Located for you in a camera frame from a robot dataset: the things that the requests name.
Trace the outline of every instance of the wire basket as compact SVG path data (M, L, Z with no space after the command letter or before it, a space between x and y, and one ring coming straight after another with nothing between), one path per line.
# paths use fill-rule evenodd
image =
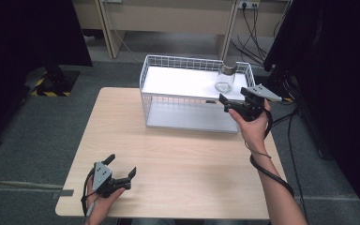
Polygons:
M147 55L140 77L145 124L149 128L184 128L237 133L239 127L218 101L215 80L223 62ZM241 87L254 86L250 64L237 62L227 99L244 100Z

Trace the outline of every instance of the human hand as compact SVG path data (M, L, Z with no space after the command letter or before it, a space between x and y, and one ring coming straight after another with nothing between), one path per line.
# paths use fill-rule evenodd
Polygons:
M264 108L267 111L271 109L267 99L264 100ZM245 121L244 118L233 109L229 109L229 114L241 128L242 137L247 143L247 146L254 151L265 152L264 133L268 123L267 114L262 112L257 119L250 122Z
M92 203L95 203L91 215L85 221L85 225L96 225L100 224L108 215L113 202L115 202L125 189L119 188L108 198L100 198L97 193L93 193L93 176L89 177L87 180L87 208L91 206Z

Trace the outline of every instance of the glass jar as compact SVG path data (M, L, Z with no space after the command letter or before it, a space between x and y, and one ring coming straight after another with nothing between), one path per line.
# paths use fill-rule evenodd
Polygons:
M223 61L215 82L215 88L221 93L230 92L233 89L237 65L232 61Z

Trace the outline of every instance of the floor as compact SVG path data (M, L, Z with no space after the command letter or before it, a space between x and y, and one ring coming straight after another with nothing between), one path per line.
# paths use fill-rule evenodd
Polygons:
M141 62L147 54L218 59L215 36L211 35L127 32L124 41L129 50L124 45L116 59L109 58L103 39L86 37L85 41L94 66L81 68L71 95L30 97L3 135L0 224L81 224L82 218L59 217L54 208L99 88L105 85L137 87ZM267 52L273 41L271 37L259 37L260 47ZM254 43L249 42L247 47L259 54ZM241 57L235 48L229 49L227 57L253 63ZM269 73L258 65L252 68L256 78L262 81L268 78ZM29 82L35 81L30 75ZM272 114L276 119L295 107L273 103ZM295 199L301 207L301 200L304 200L309 224L360 224L358 197L336 162L318 156L303 118L295 116L292 129L289 121L280 123L273 127L272 133L287 180L295 190ZM17 183L13 186L4 181ZM108 219L104 224L113 223L114 219ZM266 221L249 221L248 224L260 225Z

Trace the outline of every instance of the electrical cable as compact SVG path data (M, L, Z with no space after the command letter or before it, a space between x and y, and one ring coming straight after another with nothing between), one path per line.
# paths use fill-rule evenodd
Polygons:
M107 5L108 5L108 2L107 0L104 0L103 1L103 5L104 5L104 12L106 14L106 16L108 17L108 27L110 28L111 30L111 17L110 17L110 14L107 12ZM117 37L119 38L119 40L121 40L121 42L124 44L125 48L132 54L132 57L134 60L136 60L137 62L139 63L143 63L144 61L143 60L140 60L136 57L136 54L128 47L128 45L125 43L125 41L121 38L121 36L118 34L118 32L114 29L113 30L114 33L117 35Z
M286 114L282 117L280 117L279 119L276 119L274 122L273 122L273 127L275 127L276 125L280 124L281 122L289 119L291 116L293 116L293 112L289 113L289 114Z
M242 42L241 42L241 40L239 39L239 36L237 36L238 37L238 42L242 45ZM247 44L245 43L245 45L243 45L243 47L242 47L242 51L245 49L245 46L246 46ZM245 59L244 59L244 54L241 52L241 51L239 51L240 53L241 53L241 59L242 59L242 61L244 61L244 62L246 62L245 61Z
M306 209L306 205L305 205L305 202L304 202L304 195L303 195L303 190L302 190L302 187L300 185L300 179L299 179L299 174L296 170L296 163L294 161L294 155L293 155L293 148L292 148L292 142L291 142L291 124L292 124L292 118L293 116L298 113L298 108L294 109L294 111L292 112L292 115L291 115L291 118L289 119L289 125L288 125L288 145L289 145L289 150L291 152L291 159L292 159L292 165L293 165L293 168L294 168L294 175L296 177L296 184L297 184L297 187L299 188L299 191L300 191L300 203L302 204L302 207L303 207L303 212L304 212L304 215L305 215L305 219L306 219L306 222L308 224L308 215L307 215L307 209Z
M247 41L245 42L245 44L242 44L242 42L241 42L241 40L239 39L239 36L238 36L238 41L243 46L242 51L247 49L247 44L249 43L250 39L252 38L254 30L256 30L256 26L253 26L252 32L250 33L249 37L247 38Z
M248 23L248 20L247 20L247 16L246 16L246 14L245 14L245 8L243 8L242 14L243 14L244 20L245 20L245 22L246 22L246 24L247 24L247 30L248 30L249 33L250 33L250 37L252 38L253 42L255 43L256 47L258 48L258 53L259 53L259 55L261 56L261 59L263 59L262 53L266 53L266 51L264 51L264 50L259 46L257 37L255 37L256 34L257 34L257 31L256 31L256 30L257 30L257 29L256 29L256 23L257 23L257 16L258 16L258 14L256 14L256 11L257 11L257 9L254 8L254 9L253 9L253 13L254 13L254 15L253 15L253 29L250 29L250 26L249 26L249 23Z
M258 64L259 67L263 67L263 63L260 62L258 59L254 58L252 55L250 55L248 52L244 52L241 49L238 48L238 46L233 43L232 40L230 40L230 43L234 46L235 49L237 49L240 53L244 53L246 56L248 56L252 61Z
M265 55L267 54L267 52L260 47L259 41L257 40L257 26L256 26L256 23L257 23L257 18L258 17L259 17L259 10L254 8L254 10L253 10L253 29L252 29L252 32L254 30L254 38L256 40L257 50L262 55L262 58L265 58Z
M84 180L84 184L83 184L83 193L82 193L81 203L82 203L83 214L85 217L86 217L86 213L87 213L86 199L91 195L91 194L86 195L87 181L93 174L95 174L95 168L92 168L90 170L90 172L89 172L89 174L87 174L86 179Z
M245 44L242 44L241 39L239 38L239 36L237 36L237 38L238 38L239 44L240 44L240 45L243 45L242 51L245 50L245 51L247 51L248 53L252 54L254 57L257 57L258 59L263 60L260 56L256 55L255 53L251 52L250 50L248 50L248 49L246 48Z
M292 93L289 91L289 87L291 87L288 83L288 80L285 80L285 82L282 83L283 88L287 91L288 95L293 99L296 100L296 98L292 95Z
M282 178L280 178L279 176L267 171L265 168L261 167L259 164L257 164L257 162L255 161L254 157L252 155L250 155L250 163L260 172L264 173L265 175L269 176L270 178L272 178L273 180L277 181L278 183L280 183L282 186L284 186L289 193L292 195L292 197L294 197L294 191L293 188L286 183L286 181L282 180Z
M246 10L246 5L242 5L242 10L243 10L243 13L244 13L244 19L246 19L246 17L245 17L245 10ZM249 35L249 37L247 38L247 42L245 43L245 45L247 45L248 44L248 42L249 42L249 40L250 40L250 38L252 37L252 33L250 33L250 35Z

